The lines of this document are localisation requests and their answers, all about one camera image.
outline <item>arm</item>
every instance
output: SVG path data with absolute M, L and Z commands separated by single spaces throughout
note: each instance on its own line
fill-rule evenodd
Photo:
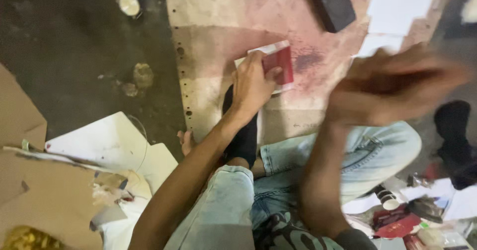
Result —
M 300 217 L 314 236 L 331 239 L 350 226 L 340 203 L 341 161 L 349 127 L 325 119 L 300 186 Z
M 162 249 L 194 205 L 214 164 L 247 123 L 231 108 L 164 181 L 134 227 L 129 249 Z
M 185 157 L 154 194 L 134 227 L 129 249 L 162 249 L 194 205 L 214 164 L 235 137 L 271 96 L 274 77 L 281 68 L 267 73 L 262 52 L 251 53 L 233 73 L 232 106 L 219 123 Z
M 419 117 L 468 80 L 461 64 L 414 46 L 390 56 L 356 59 L 333 89 L 300 187 L 300 215 L 315 236 L 335 239 L 350 228 L 341 212 L 344 145 L 354 125 L 385 126 Z

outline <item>hole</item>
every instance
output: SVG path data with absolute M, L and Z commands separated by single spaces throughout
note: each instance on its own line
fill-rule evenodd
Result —
M 184 50 L 184 48 L 182 48 L 182 47 L 178 47 L 178 48 L 177 48 L 177 53 L 178 53 L 179 55 L 184 55 L 185 52 L 186 52 L 186 51 Z

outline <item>black rectangular object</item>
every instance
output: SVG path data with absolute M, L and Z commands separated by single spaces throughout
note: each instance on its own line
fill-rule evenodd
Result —
M 312 1 L 328 32 L 337 33 L 356 19 L 351 0 Z

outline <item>black shoe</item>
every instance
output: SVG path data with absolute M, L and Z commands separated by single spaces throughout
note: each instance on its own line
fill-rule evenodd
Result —
M 224 104 L 222 106 L 223 114 L 232 106 L 233 93 L 234 85 L 231 85 L 225 93 Z M 258 113 L 235 135 L 232 142 L 227 146 L 224 151 L 226 163 L 235 157 L 241 157 L 247 161 L 249 168 L 253 167 L 255 159 L 257 158 L 257 117 Z
M 457 100 L 442 105 L 434 115 L 437 133 L 450 142 L 466 140 L 469 114 L 470 104 L 465 101 Z
M 472 146 L 466 138 L 469 114 L 470 104 L 457 100 L 444 104 L 434 115 L 437 132 L 444 138 L 437 154 L 457 190 L 477 183 L 477 162 L 472 158 Z

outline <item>black t-shirt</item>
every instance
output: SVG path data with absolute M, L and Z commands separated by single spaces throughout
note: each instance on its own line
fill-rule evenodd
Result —
M 362 231 L 347 229 L 333 241 L 328 237 L 315 237 L 290 212 L 273 214 L 254 231 L 258 250 L 377 250 Z

